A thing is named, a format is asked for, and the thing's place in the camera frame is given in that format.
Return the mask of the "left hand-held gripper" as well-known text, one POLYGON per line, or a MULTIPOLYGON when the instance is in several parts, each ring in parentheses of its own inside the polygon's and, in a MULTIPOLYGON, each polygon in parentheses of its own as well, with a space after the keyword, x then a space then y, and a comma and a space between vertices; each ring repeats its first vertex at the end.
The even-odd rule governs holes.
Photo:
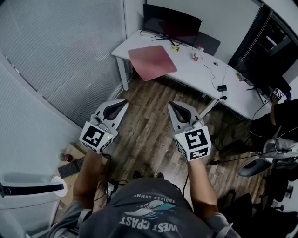
POLYGON ((80 134, 79 141, 88 149, 100 154, 118 135, 116 130, 129 106, 126 99, 106 101, 91 115, 80 134))

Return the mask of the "pink mat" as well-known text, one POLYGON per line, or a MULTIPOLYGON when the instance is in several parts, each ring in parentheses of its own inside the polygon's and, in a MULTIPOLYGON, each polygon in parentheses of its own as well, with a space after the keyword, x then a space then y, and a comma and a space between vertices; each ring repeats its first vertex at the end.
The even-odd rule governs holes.
POLYGON ((143 81, 150 81, 177 68, 163 46, 149 46, 128 50, 129 60, 143 81))

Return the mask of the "person's right forearm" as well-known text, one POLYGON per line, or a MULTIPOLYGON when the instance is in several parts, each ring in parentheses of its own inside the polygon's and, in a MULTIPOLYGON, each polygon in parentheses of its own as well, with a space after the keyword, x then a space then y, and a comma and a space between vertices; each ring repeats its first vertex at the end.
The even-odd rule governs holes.
POLYGON ((218 213, 217 196, 202 160, 188 163, 190 197, 194 213, 202 220, 218 213))

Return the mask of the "white desk leg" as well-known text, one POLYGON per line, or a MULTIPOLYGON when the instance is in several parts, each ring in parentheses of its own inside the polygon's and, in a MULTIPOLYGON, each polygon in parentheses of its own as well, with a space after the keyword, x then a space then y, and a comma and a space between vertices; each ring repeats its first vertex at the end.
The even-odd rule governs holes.
POLYGON ((200 117, 201 119, 204 118, 204 116, 213 108, 214 105, 216 105, 217 100, 212 100, 205 108, 202 112, 200 112, 200 117))
POLYGON ((126 76, 126 71, 125 71, 125 66, 124 66, 124 61, 123 59, 116 57, 117 64, 118 64, 118 69, 120 73, 120 77, 122 80, 122 86, 125 91, 129 89, 128 87, 128 81, 127 81, 127 76, 126 76))

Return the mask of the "clear bottle with red cap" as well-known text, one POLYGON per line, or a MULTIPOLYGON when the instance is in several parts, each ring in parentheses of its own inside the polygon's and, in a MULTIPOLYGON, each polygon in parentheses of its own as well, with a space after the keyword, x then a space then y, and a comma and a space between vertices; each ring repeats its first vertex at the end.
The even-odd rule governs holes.
POLYGON ((203 58, 202 58, 202 53, 204 52, 204 47, 203 45, 199 45, 197 48, 193 48, 193 55, 192 55, 192 60, 193 61, 202 61, 203 62, 203 58))

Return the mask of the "black keyboard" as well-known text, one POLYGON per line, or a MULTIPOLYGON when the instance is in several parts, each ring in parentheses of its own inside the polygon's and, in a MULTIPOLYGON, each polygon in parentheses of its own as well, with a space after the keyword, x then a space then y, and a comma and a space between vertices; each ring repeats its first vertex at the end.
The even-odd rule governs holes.
POLYGON ((66 165, 60 166, 58 168, 60 177, 63 179, 65 177, 69 177, 71 175, 79 173, 82 168, 84 159, 85 159, 85 157, 82 157, 80 159, 75 159, 66 165))

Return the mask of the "black box with label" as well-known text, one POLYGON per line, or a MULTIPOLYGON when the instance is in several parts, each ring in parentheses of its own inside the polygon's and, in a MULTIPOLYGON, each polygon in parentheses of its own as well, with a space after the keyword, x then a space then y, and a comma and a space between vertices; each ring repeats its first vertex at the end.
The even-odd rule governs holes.
POLYGON ((111 196, 118 189, 118 183, 108 182, 106 194, 111 196))

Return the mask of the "grey desk divider panel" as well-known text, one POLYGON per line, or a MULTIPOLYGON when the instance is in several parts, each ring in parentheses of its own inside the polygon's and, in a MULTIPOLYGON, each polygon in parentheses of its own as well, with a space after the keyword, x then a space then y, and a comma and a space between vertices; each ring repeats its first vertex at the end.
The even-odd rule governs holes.
POLYGON ((198 32, 193 47, 198 48, 199 46, 203 46, 205 53, 214 56, 220 44, 221 41, 202 32, 198 32))

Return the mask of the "brown cardboard sheet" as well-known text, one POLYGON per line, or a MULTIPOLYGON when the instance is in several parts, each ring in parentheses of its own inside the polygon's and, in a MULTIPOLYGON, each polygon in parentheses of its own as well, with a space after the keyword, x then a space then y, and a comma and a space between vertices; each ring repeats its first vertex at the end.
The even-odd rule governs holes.
MULTIPOLYGON (((84 149, 83 146, 80 144, 77 144, 77 145, 69 144, 66 147, 64 152, 66 154, 70 154, 73 157, 73 159, 81 159, 85 156, 87 149, 84 149)), ((104 196, 104 192, 106 190, 106 177, 108 175, 108 169, 109 169, 109 158, 103 155, 101 166, 100 166, 99 182, 98 182, 94 200, 104 196)), ((61 202, 63 202, 64 205, 70 205, 70 203, 72 202, 73 187, 77 176, 78 176, 78 173, 63 178, 63 180, 66 182, 66 186, 68 189, 66 196, 60 198, 61 202)))

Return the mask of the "grey office chair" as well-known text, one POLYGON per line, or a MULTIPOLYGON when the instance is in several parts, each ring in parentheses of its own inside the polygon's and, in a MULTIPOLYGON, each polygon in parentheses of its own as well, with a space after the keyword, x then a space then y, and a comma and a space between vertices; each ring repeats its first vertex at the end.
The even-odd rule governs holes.
POLYGON ((237 174, 241 177, 258 175, 273 166, 292 166, 298 163, 298 142, 283 138, 266 141, 263 152, 242 166, 237 174))

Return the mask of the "white round disc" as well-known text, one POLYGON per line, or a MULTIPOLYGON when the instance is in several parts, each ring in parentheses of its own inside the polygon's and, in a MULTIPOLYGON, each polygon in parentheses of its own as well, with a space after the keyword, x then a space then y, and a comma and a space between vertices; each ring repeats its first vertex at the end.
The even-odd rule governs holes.
POLYGON ((58 188, 55 189, 55 195, 62 198, 65 197, 68 192, 68 187, 66 185, 66 182, 59 176, 54 176, 51 180, 52 183, 55 183, 55 185, 58 185, 58 188))

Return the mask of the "black curved monitor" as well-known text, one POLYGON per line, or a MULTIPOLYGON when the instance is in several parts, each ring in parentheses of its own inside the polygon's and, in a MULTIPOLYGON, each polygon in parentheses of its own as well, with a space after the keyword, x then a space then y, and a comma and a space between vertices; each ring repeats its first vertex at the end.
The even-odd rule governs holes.
POLYGON ((202 20, 186 13, 150 4, 143 5, 143 29, 193 46, 202 20))

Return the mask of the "black flat bar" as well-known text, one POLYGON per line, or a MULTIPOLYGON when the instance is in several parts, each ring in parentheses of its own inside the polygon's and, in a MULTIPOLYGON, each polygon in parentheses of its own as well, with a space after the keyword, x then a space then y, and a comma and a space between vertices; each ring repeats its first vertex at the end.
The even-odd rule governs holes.
POLYGON ((55 183, 1 183, 0 196, 26 196, 54 192, 58 188, 55 183))

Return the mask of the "black office chair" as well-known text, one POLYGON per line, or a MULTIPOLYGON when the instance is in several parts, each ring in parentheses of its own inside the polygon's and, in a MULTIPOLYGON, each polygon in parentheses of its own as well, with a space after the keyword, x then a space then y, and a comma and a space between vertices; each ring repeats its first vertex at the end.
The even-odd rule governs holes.
POLYGON ((286 238, 298 225, 298 212, 284 212, 284 207, 272 207, 273 201, 282 201, 289 189, 289 180, 273 173, 266 181, 260 203, 253 203, 249 193, 235 198, 230 190, 225 197, 223 214, 241 238, 286 238))

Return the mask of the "dark glass partition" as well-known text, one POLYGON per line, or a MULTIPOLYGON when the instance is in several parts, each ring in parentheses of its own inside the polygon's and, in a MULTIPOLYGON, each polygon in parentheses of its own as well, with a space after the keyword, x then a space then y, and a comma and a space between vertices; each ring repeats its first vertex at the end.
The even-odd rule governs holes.
POLYGON ((298 59, 298 39, 265 4, 260 7, 248 31, 238 64, 246 58, 269 60, 278 65, 283 76, 298 59))

